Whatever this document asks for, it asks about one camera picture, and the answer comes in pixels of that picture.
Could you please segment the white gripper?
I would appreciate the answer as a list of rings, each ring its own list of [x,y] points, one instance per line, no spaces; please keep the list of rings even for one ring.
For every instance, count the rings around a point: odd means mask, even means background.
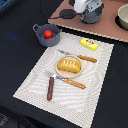
[[[75,0],[74,10],[77,13],[91,13],[102,6],[101,0]]]

